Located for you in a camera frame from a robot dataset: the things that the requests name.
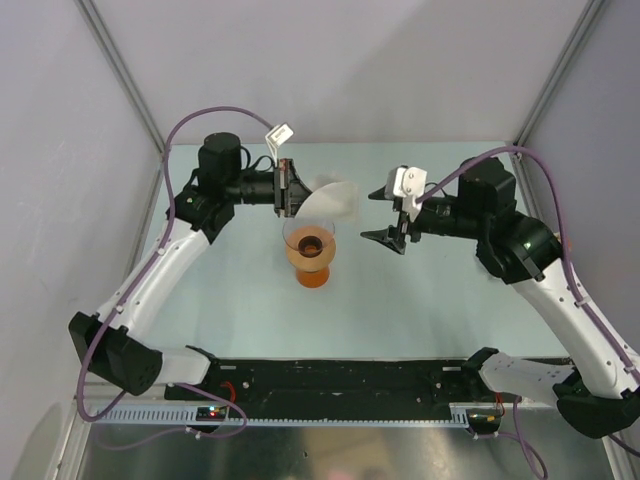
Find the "orange glass carafe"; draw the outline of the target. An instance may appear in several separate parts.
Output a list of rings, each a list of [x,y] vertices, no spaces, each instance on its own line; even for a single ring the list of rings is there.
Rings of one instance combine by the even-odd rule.
[[[330,276],[330,268],[308,272],[297,269],[295,272],[296,280],[305,288],[315,289],[326,284]]]

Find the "clear glass dripper cone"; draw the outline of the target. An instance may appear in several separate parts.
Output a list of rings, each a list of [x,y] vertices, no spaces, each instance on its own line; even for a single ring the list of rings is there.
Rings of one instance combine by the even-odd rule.
[[[288,250],[303,258],[315,258],[334,242],[335,225],[322,218],[289,218],[283,225],[282,236]]]

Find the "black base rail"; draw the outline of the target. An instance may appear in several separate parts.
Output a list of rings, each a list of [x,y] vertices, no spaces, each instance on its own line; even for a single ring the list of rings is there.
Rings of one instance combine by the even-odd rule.
[[[504,403],[460,360],[213,360],[196,392],[174,386],[164,397],[234,398],[247,417],[341,420],[443,419],[453,403]]]

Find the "right aluminium frame post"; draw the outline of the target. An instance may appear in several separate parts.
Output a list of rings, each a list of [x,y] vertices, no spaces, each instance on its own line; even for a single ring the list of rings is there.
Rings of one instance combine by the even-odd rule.
[[[524,146],[531,138],[610,4],[607,0],[586,2],[512,145]]]

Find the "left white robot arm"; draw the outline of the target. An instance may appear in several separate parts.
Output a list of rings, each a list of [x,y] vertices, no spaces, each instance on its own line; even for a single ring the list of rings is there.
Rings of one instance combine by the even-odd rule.
[[[238,136],[214,133],[198,150],[198,165],[172,199],[163,231],[116,293],[93,314],[78,312],[69,332],[86,371],[139,396],[160,383],[186,383],[214,397],[222,376],[211,354],[196,347],[152,347],[148,334],[160,307],[188,268],[216,240],[239,205],[270,205],[292,217],[310,196],[293,160],[260,170]]]

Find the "white paper coffee filter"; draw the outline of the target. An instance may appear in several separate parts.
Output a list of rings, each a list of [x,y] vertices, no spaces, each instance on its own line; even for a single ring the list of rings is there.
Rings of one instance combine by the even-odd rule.
[[[316,176],[310,184],[311,194],[303,201],[298,218],[324,219],[332,222],[356,222],[359,218],[359,186],[336,175]]]

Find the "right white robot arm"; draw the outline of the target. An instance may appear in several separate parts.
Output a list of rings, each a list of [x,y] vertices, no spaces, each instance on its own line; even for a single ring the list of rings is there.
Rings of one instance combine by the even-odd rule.
[[[392,202],[398,220],[364,238],[398,254],[425,234],[475,241],[480,265],[538,312],[571,360],[554,366],[485,347],[463,365],[464,393],[476,401],[496,392],[540,402],[593,439],[632,426],[639,418],[639,355],[579,285],[568,246],[518,211],[516,179],[498,158],[468,159],[450,177],[456,194],[438,196],[442,187],[430,188],[426,171],[393,169],[368,197]]]

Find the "left aluminium frame post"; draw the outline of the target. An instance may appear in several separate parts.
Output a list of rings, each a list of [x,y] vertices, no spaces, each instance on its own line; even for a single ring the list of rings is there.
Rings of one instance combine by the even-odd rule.
[[[75,0],[74,4],[125,94],[134,114],[141,122],[147,137],[156,152],[162,156],[164,152],[162,133],[96,2],[92,0]]]

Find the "aluminium frame post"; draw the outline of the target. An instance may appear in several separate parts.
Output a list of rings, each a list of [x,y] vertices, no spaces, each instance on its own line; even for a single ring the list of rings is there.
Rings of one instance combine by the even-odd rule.
[[[531,138],[610,4],[607,0],[586,2],[512,145],[524,146]]]
[[[164,152],[162,133],[96,2],[92,0],[75,0],[74,4],[125,94],[134,114],[141,122],[147,137],[156,152],[162,156]]]

